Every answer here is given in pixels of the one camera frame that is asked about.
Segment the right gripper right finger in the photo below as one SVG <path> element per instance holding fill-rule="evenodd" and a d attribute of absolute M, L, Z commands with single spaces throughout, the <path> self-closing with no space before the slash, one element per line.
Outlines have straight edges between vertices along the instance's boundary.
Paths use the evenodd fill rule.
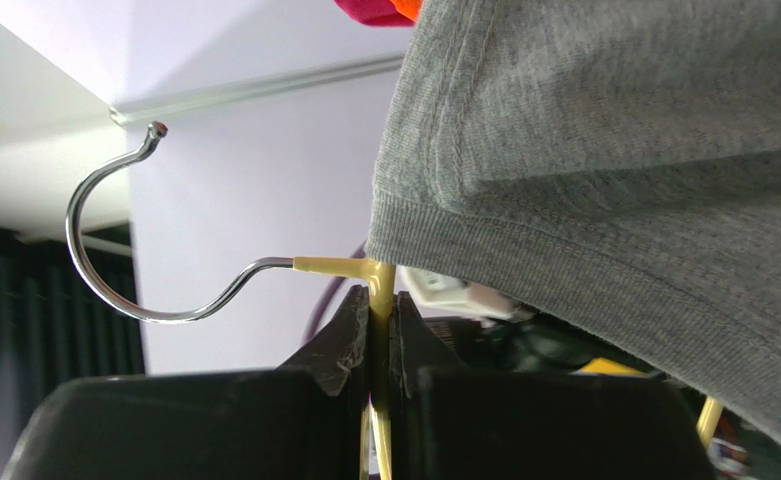
<path fill-rule="evenodd" d="M 465 364 L 400 293 L 390 324 L 396 479 L 711 479 L 681 395 L 629 376 Z"/>

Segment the grey t shirt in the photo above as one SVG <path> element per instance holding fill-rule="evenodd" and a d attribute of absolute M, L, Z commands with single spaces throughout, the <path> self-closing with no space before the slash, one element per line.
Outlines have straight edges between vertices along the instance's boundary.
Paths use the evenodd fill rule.
<path fill-rule="evenodd" d="M 426 1 L 367 254 L 495 289 L 781 445 L 781 1 Z"/>

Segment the orange t shirt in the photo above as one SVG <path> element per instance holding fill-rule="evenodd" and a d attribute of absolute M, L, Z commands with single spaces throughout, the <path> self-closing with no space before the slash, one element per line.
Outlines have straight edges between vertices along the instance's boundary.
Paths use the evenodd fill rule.
<path fill-rule="evenodd" d="M 390 2 L 400 15 L 416 22 L 423 0 L 390 0 Z"/>

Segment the yellow plastic hanger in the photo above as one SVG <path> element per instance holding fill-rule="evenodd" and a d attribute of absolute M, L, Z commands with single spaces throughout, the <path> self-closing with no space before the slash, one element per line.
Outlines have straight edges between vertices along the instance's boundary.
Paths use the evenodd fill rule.
<path fill-rule="evenodd" d="M 391 363 L 390 324 L 394 302 L 395 269 L 392 265 L 367 258 L 328 257 L 266 257 L 246 266 L 231 283 L 211 302 L 185 312 L 158 312 L 145 309 L 113 290 L 91 264 L 80 232 L 83 206 L 93 190 L 110 175 L 149 158 L 159 142 L 167 135 L 167 127 L 159 122 L 147 128 L 142 145 L 90 173 L 76 188 L 67 207 L 66 239 L 73 263 L 91 290 L 119 313 L 143 322 L 165 325 L 186 324 L 208 318 L 227 305 L 258 273 L 273 269 L 333 275 L 354 278 L 369 294 L 369 317 L 366 323 L 364 354 L 367 373 L 367 414 L 371 459 L 376 459 L 384 479 L 392 475 L 392 411 L 391 391 L 394 386 Z M 702 437 L 706 428 L 695 420 L 699 440 L 706 452 Z"/>

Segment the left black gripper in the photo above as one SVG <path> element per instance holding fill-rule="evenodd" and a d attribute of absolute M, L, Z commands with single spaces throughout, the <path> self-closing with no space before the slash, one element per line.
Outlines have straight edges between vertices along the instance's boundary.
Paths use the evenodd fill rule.
<path fill-rule="evenodd" d="M 552 315 L 525 321 L 431 317 L 425 325 L 465 364 L 509 372 L 661 376 L 662 371 Z"/>

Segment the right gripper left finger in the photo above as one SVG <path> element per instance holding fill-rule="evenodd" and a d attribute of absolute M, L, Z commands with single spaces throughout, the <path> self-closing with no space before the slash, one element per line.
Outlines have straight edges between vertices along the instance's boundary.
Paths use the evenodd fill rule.
<path fill-rule="evenodd" d="M 365 479 L 369 294 L 282 365 L 87 378 L 36 410 L 7 479 Z"/>

